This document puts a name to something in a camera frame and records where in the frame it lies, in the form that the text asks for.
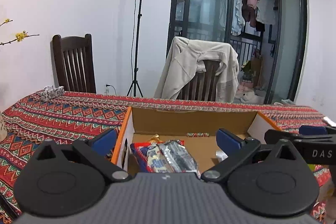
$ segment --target patterned tablecloth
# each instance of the patterned tablecloth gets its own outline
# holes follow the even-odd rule
[[[52,138],[58,144],[67,144],[81,137],[91,139],[107,128],[120,129],[128,106],[165,110],[234,112],[258,110],[272,119],[282,130],[293,133],[297,133],[303,124],[326,125],[322,121],[322,114],[305,106],[172,101],[78,92],[66,92],[64,96],[44,103],[40,101],[39,95],[32,94],[3,112],[8,136],[0,144],[0,192],[20,213],[13,196],[13,185],[20,170],[44,139]],[[330,178],[329,170],[321,166],[316,168],[314,174],[320,185]],[[319,204],[315,211],[315,215],[320,215],[324,211],[324,204]],[[11,222],[2,208],[0,208],[0,223],[1,221]]]

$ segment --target light stand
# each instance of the light stand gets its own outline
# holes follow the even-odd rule
[[[128,96],[131,93],[131,90],[132,90],[132,87],[133,87],[133,95],[134,95],[134,97],[137,96],[137,87],[138,87],[138,89],[140,91],[141,97],[143,97],[141,89],[139,87],[138,80],[137,80],[137,72],[139,70],[139,68],[137,67],[137,65],[138,65],[138,46],[139,46],[139,27],[140,27],[140,19],[142,17],[142,14],[141,14],[141,4],[142,4],[142,0],[140,0],[140,2],[139,2],[138,25],[137,25],[137,28],[136,28],[135,60],[134,60],[134,79],[133,79],[133,81],[131,83],[131,86],[129,87],[129,90],[128,90],[128,93],[127,93],[127,96]]]

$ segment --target beige jacket draped on chair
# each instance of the beige jacket draped on chair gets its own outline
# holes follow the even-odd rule
[[[238,87],[237,53],[228,43],[174,37],[154,98],[176,99],[195,76],[205,72],[203,60],[219,62],[216,101],[233,102]]]

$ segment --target chair back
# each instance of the chair back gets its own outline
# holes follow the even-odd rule
[[[58,84],[67,91],[96,93],[91,35],[52,38]]]
[[[218,61],[204,60],[206,72],[195,74],[194,78],[187,83],[178,95],[180,100],[215,101],[216,85],[219,76],[216,70],[219,67]]]

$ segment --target table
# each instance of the table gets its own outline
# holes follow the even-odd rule
[[[301,125],[325,126],[323,115],[306,106],[245,105],[218,102],[161,100],[65,92],[50,102],[31,94],[3,112],[8,129],[0,143],[0,192],[21,213],[13,196],[13,185],[38,145],[47,138],[68,144],[78,138],[92,139],[107,128],[120,129],[128,106],[164,110],[261,111],[284,131],[298,133]],[[314,172],[320,186],[330,172],[317,166]],[[315,214],[324,210],[316,206]],[[0,223],[10,219],[0,208]]]

